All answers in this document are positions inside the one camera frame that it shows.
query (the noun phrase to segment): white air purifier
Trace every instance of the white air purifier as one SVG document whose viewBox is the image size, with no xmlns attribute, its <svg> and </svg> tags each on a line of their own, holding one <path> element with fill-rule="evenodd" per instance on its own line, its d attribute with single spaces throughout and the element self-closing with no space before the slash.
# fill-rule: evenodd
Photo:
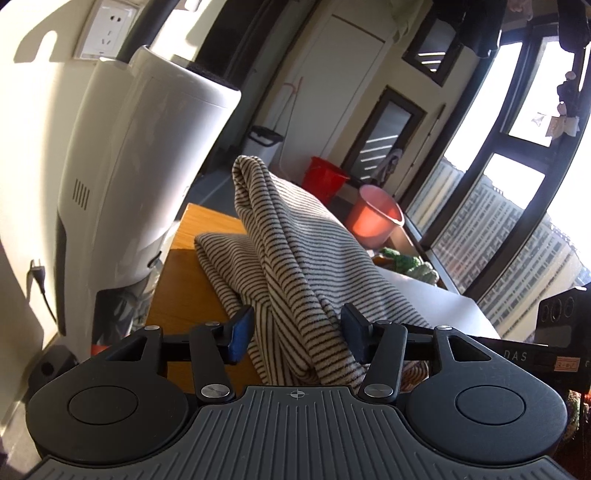
<svg viewBox="0 0 591 480">
<path fill-rule="evenodd" d="M 145 47 L 98 62 L 58 203 L 56 303 L 79 361 L 129 333 L 161 244 L 240 92 Z"/>
</svg>

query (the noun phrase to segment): striped towel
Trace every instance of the striped towel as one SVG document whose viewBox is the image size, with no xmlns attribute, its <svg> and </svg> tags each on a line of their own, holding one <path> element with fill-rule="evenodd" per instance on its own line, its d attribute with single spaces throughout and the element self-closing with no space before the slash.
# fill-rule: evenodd
<svg viewBox="0 0 591 480">
<path fill-rule="evenodd" d="M 248 352 L 262 382 L 356 390 L 367 366 L 355 361 L 340 333 L 345 303 L 370 322 L 426 322 L 315 197 L 256 157 L 238 157 L 232 174 L 248 235 L 205 233 L 195 247 L 228 315 L 244 304 L 255 309 Z M 407 362 L 403 387 L 426 373 L 423 362 Z"/>
</svg>

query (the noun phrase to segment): black pipe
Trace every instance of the black pipe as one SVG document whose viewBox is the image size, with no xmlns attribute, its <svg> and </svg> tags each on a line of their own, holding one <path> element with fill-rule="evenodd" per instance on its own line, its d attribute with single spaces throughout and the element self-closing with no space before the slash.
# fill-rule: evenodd
<svg viewBox="0 0 591 480">
<path fill-rule="evenodd" d="M 129 63 L 138 48 L 150 46 L 177 4 L 178 0 L 150 0 L 123 42 L 117 60 Z"/>
</svg>

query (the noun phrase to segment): air vent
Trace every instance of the air vent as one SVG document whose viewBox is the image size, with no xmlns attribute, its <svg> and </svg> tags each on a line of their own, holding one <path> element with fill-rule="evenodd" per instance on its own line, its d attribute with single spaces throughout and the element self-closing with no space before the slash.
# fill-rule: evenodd
<svg viewBox="0 0 591 480">
<path fill-rule="evenodd" d="M 88 197 L 90 196 L 90 190 L 78 179 L 74 184 L 74 193 L 72 194 L 72 200 L 74 200 L 80 207 L 86 210 L 88 205 Z"/>
</svg>

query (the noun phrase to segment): orange label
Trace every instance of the orange label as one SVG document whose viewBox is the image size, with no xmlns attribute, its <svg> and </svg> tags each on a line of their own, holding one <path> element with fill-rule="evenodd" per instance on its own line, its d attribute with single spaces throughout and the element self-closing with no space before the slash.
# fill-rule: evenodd
<svg viewBox="0 0 591 480">
<path fill-rule="evenodd" d="M 581 359 L 573 356 L 558 356 L 554 364 L 555 372 L 576 372 L 579 370 Z"/>
</svg>

